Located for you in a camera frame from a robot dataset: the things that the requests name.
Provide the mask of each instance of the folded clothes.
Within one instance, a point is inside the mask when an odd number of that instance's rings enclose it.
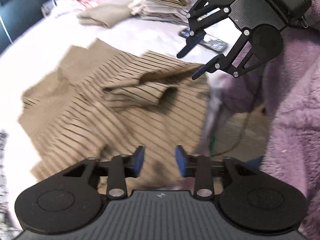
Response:
[[[143,20],[188,25],[186,15],[197,0],[134,0],[128,7]]]
[[[174,184],[176,145],[196,153],[205,123],[206,77],[190,79],[200,66],[150,51],[136,57],[100,40],[72,47],[23,95],[19,122],[42,159],[32,173],[43,180],[89,156],[110,160],[144,145],[141,176],[127,179],[129,191]]]
[[[77,18],[82,25],[99,25],[112,28],[118,22],[131,17],[128,6],[103,4],[95,8],[86,9],[79,13]]]

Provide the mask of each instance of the bed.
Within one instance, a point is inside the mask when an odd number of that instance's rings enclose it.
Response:
[[[30,28],[0,56],[0,129],[9,138],[5,147],[4,172],[7,177],[8,205],[14,225],[20,225],[14,213],[14,202],[26,188],[36,183],[30,169],[40,160],[30,139],[18,124],[22,112],[21,95],[30,86],[53,71],[71,45],[87,48],[96,38],[109,45],[141,55],[147,50],[175,57],[185,45],[178,36],[183,26],[170,23],[127,19],[112,29],[98,26],[82,26],[76,13],[58,18],[46,18]],[[208,30],[208,33],[229,44],[225,54],[240,36],[233,23],[226,19]],[[185,58],[186,62],[206,63],[216,53],[200,45]],[[218,71],[210,74],[212,87],[221,86]]]

